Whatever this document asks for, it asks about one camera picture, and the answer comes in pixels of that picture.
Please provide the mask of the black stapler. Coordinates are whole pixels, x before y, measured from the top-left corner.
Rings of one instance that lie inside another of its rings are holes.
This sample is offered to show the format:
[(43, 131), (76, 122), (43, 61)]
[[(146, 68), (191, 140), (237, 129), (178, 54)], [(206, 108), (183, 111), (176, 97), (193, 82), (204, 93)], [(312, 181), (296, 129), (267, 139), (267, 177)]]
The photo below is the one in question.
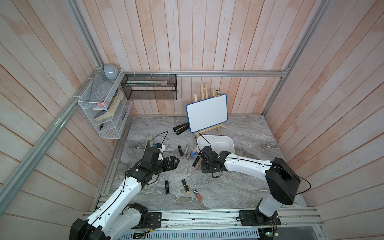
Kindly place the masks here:
[(181, 133), (185, 132), (189, 128), (190, 128), (189, 122), (186, 122), (184, 124), (174, 127), (173, 131), (176, 133), (176, 135), (180, 135)]

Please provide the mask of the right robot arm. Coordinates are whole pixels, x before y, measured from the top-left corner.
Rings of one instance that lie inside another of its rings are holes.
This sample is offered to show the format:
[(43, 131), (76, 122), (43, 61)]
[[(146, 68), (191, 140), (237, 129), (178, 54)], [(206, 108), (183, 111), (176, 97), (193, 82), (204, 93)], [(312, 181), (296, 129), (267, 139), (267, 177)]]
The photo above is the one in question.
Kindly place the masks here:
[(265, 181), (269, 187), (269, 195), (262, 198), (256, 209), (239, 211), (239, 220), (243, 226), (273, 225), (277, 210), (294, 203), (301, 179), (290, 166), (281, 158), (272, 161), (262, 161), (240, 157), (228, 151), (219, 154), (211, 147), (205, 146), (198, 153), (202, 159), (203, 173), (239, 172)]

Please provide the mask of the pink blue gradient lipstick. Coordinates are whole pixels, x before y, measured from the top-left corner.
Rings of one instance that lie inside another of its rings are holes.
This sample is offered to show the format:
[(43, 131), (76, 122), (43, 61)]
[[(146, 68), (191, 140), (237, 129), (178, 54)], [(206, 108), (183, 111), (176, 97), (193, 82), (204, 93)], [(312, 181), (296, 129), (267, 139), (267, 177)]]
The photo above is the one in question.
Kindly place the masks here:
[(198, 152), (198, 149), (195, 148), (195, 149), (192, 151), (192, 153), (191, 153), (191, 158), (193, 158), (193, 157), (197, 154), (197, 152)]

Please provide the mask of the pink gloss silver cap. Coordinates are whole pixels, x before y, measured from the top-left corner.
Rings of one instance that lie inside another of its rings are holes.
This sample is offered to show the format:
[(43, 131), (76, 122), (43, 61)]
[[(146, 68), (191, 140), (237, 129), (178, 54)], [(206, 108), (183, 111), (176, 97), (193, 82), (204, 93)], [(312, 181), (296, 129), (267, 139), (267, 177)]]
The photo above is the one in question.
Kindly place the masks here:
[(194, 194), (196, 195), (198, 201), (199, 201), (199, 202), (202, 202), (202, 201), (203, 201), (203, 198), (202, 198), (202, 196), (200, 195), (200, 193), (199, 193), (196, 189), (193, 189), (193, 192), (194, 192)]

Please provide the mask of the white plastic storage box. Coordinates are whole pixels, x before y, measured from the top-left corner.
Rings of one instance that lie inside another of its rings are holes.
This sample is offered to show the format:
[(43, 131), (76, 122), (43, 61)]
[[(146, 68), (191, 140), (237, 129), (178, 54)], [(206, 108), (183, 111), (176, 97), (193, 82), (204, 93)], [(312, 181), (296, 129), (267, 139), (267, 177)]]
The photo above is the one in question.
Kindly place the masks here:
[(212, 150), (216, 153), (221, 151), (235, 153), (234, 142), (227, 136), (203, 135), (197, 138), (199, 149), (202, 150), (204, 146), (211, 146)]

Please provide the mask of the black gold square lipstick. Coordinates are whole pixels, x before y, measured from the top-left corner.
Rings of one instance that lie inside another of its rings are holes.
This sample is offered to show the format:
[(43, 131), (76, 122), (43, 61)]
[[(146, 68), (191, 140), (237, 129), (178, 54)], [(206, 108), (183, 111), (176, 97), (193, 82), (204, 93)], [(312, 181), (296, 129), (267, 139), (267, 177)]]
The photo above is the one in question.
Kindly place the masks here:
[(189, 186), (188, 186), (188, 184), (187, 184), (185, 179), (182, 179), (182, 184), (183, 184), (183, 188), (184, 188), (185, 192), (187, 194), (189, 194), (190, 193), (190, 188), (189, 188)]

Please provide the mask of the black lipstick gold band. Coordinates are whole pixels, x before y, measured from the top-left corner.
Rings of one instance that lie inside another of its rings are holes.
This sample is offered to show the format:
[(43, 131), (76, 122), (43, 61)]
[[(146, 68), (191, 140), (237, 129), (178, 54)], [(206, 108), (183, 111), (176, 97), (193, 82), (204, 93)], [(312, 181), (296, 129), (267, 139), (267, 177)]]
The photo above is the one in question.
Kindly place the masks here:
[(200, 157), (199, 155), (197, 155), (197, 157), (196, 157), (196, 159), (195, 159), (195, 161), (194, 161), (194, 163), (193, 163), (193, 167), (194, 167), (194, 168), (195, 168), (197, 162), (199, 161), (199, 159), (201, 159), (201, 157)]

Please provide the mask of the black lipstick silver band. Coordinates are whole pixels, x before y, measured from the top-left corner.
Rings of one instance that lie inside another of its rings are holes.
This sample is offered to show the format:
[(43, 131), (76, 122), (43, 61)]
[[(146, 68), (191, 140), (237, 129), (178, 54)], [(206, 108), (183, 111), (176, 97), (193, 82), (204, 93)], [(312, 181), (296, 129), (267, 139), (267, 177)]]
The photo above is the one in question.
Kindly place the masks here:
[(181, 146), (178, 146), (178, 150), (179, 150), (180, 156), (183, 156), (184, 152)]

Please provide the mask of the wooden block on shelf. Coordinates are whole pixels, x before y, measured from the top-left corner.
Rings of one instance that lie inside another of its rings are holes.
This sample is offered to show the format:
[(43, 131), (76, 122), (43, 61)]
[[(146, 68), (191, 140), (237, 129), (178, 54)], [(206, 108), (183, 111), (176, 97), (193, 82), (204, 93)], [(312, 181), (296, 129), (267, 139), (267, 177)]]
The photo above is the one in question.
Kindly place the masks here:
[(115, 95), (113, 96), (108, 106), (108, 109), (106, 111), (105, 110), (98, 111), (98, 113), (95, 115), (94, 120), (96, 122), (100, 122), (105, 119), (112, 118), (115, 112), (117, 111), (118, 106), (123, 98), (124, 98), (124, 93), (120, 89), (117, 89), (117, 91), (115, 92)]

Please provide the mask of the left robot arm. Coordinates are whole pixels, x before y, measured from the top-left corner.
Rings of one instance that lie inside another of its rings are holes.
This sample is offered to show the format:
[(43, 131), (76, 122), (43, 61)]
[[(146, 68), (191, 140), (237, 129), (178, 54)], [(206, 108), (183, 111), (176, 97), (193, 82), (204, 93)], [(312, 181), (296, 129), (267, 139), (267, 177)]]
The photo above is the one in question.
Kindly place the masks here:
[(148, 208), (130, 201), (148, 184), (154, 175), (175, 170), (180, 159), (164, 157), (165, 146), (147, 147), (107, 201), (86, 220), (77, 219), (70, 229), (70, 240), (117, 240), (137, 226), (148, 227)]

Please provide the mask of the silver lipstick tube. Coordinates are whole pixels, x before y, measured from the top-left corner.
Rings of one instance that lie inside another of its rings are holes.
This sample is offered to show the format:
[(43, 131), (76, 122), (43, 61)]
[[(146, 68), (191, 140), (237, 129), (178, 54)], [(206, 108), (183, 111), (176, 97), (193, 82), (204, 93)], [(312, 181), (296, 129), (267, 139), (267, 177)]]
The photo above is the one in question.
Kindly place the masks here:
[(189, 148), (190, 148), (190, 145), (186, 145), (185, 149), (184, 149), (184, 154), (186, 155), (189, 151)]

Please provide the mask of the blue framed whiteboard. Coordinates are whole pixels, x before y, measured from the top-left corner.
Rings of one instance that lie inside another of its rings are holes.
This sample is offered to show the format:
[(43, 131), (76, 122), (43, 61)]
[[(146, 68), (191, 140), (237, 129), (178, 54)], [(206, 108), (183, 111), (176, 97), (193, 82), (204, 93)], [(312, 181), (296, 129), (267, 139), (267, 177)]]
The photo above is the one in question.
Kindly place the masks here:
[(225, 123), (228, 120), (227, 95), (188, 104), (186, 111), (192, 133)]

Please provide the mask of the black mesh wall basket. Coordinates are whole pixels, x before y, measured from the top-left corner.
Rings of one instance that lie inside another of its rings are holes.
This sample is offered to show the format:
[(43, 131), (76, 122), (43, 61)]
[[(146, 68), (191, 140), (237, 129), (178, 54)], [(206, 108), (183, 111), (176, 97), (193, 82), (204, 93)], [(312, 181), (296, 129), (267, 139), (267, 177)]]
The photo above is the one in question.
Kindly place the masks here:
[(174, 74), (125, 74), (121, 86), (129, 101), (176, 101), (178, 98)]

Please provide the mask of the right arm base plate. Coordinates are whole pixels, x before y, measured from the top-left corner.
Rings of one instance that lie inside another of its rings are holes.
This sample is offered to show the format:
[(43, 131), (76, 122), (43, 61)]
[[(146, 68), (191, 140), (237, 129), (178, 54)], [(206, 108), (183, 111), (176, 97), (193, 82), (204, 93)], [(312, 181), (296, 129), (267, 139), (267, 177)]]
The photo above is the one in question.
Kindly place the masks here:
[(281, 221), (278, 213), (275, 212), (272, 217), (266, 217), (258, 213), (256, 210), (239, 211), (239, 216), (236, 217), (242, 226), (280, 226)]

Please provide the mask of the black round lipstick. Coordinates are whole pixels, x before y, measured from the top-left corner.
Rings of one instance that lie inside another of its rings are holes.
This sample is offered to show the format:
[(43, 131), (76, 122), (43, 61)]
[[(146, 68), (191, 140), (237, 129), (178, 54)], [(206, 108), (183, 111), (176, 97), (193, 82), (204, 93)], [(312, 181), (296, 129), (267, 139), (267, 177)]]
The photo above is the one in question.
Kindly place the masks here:
[(170, 186), (169, 186), (169, 181), (165, 181), (165, 190), (166, 190), (166, 195), (170, 194)]

